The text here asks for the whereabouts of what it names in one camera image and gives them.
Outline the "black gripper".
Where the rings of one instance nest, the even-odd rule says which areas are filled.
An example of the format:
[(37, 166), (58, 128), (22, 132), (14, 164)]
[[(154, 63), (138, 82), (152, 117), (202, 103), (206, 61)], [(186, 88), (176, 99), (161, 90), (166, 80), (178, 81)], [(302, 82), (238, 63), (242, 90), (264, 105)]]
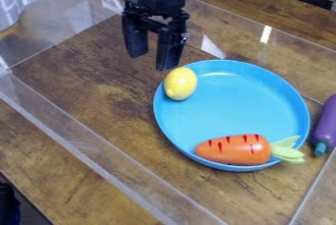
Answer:
[(156, 69), (173, 69), (180, 62), (188, 37), (185, 0), (124, 0), (122, 32), (130, 58), (148, 52), (148, 33), (157, 33)]

